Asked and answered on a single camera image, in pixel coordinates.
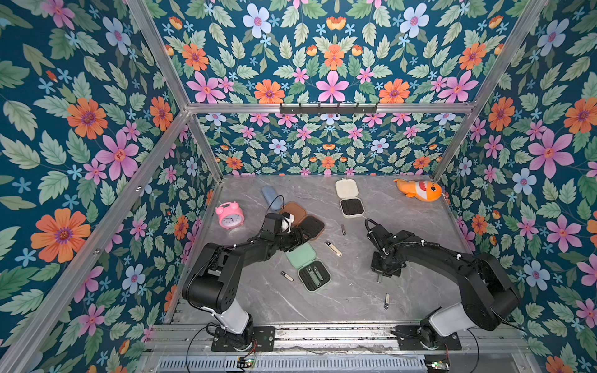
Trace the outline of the green large nail clipper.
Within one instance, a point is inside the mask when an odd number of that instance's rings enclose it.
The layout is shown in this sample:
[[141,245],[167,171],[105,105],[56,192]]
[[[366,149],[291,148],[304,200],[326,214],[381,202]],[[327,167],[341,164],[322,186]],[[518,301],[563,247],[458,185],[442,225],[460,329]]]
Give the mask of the green large nail clipper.
[[320,286],[320,281],[319,281],[318,277],[315,275],[315,272],[312,270],[312,268],[307,267],[306,273],[309,276],[310,280],[312,281],[313,287],[318,288]]

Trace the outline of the green slanted nail clipper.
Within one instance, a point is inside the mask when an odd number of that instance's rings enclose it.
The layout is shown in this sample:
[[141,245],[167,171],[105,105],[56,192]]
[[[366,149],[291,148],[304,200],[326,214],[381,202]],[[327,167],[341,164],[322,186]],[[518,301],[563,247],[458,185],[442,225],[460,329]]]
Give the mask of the green slanted nail clipper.
[[315,278],[315,281],[317,282],[318,285],[323,284],[323,276],[321,275],[321,273],[318,271],[316,266],[312,267],[312,272],[313,272],[313,276]]

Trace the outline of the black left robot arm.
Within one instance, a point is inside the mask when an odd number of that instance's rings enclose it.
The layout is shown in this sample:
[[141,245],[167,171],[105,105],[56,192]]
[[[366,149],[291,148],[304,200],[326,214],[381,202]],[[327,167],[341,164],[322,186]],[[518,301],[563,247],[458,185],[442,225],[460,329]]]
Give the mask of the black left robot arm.
[[212,315],[225,332],[244,334],[251,317],[236,301],[242,271],[303,245],[306,238],[294,221],[289,213],[268,213],[258,234],[244,243],[205,244],[183,285],[183,299]]

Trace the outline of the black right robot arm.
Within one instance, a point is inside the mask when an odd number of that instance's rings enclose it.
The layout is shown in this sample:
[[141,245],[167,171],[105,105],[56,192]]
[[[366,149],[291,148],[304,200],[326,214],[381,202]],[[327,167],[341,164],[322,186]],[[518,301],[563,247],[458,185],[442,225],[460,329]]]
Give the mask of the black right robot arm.
[[474,326],[493,331],[520,306],[516,286],[489,253],[475,256],[449,250],[405,230],[390,233],[372,219],[365,219],[365,229],[375,247],[371,263],[374,273],[399,278],[407,264],[414,263],[458,286],[459,302],[436,309],[421,320],[418,336],[428,346]]

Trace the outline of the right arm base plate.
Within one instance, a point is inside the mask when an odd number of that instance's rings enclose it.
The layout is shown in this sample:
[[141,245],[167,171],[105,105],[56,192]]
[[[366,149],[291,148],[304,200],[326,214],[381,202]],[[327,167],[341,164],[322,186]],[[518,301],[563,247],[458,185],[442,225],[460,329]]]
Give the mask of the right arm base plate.
[[457,333],[442,337],[427,326],[396,326],[391,331],[401,351],[461,351]]

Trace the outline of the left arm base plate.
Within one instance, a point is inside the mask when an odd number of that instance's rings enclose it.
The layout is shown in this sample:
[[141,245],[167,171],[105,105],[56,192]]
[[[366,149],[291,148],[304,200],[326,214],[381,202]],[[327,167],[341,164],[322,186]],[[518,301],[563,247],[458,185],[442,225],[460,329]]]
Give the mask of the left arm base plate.
[[249,353],[274,350],[276,329],[273,326],[248,326],[242,334],[233,334],[221,327],[215,330],[212,352]]

